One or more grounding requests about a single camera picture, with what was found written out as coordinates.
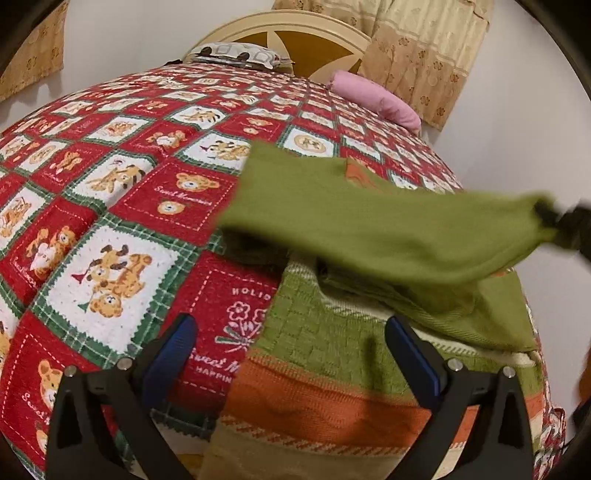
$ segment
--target curtain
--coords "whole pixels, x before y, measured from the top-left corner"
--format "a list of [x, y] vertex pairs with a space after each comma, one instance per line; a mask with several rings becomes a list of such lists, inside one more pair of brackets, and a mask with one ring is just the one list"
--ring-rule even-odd
[[372, 37], [359, 75], [441, 130], [488, 30], [494, 0], [275, 0], [337, 18]]
[[57, 7], [25, 40], [0, 77], [0, 102], [64, 66], [64, 23], [70, 0]]

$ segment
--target pink pillow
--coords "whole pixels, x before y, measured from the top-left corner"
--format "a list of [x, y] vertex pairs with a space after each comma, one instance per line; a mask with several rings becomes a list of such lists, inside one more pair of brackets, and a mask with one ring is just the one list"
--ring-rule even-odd
[[417, 133], [421, 129], [421, 119], [410, 106], [393, 93], [371, 80], [354, 73], [337, 70], [327, 87], [331, 92], [355, 102], [380, 117]]

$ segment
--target bed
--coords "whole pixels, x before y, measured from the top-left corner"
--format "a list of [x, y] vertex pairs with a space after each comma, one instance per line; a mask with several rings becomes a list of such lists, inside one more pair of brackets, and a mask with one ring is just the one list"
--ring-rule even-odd
[[[61, 98], [0, 136], [0, 431], [36, 478], [65, 367], [134, 357], [179, 312], [197, 319], [198, 349], [152, 416], [199, 471], [280, 282], [280, 272], [222, 258], [213, 226], [250, 141], [351, 157], [403, 188], [460, 189], [420, 137], [322, 85], [336, 69], [356, 71], [369, 37], [320, 14], [275, 11], [197, 45], [222, 40], [288, 53], [295, 76], [159, 67]], [[541, 472], [564, 435], [545, 390]]]

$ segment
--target cream headboard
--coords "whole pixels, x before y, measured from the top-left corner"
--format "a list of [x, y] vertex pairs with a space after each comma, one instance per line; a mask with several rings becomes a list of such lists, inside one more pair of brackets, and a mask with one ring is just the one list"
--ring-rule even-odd
[[371, 39], [340, 20], [299, 10], [274, 10], [239, 18], [212, 31], [197, 46], [214, 41], [241, 41], [288, 54], [294, 73], [326, 83], [335, 70], [357, 72]]

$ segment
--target orange stripe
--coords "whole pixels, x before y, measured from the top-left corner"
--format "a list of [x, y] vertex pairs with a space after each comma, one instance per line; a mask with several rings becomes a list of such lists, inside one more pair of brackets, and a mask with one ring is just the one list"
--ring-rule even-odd
[[[231, 415], [269, 432], [311, 442], [336, 445], [408, 448], [430, 417], [417, 406], [396, 405], [371, 394], [351, 395], [347, 385], [325, 389], [280, 374], [246, 359], [232, 383], [225, 415]], [[530, 418], [543, 409], [543, 393], [526, 399]], [[455, 443], [468, 439], [478, 409], [470, 407]]]

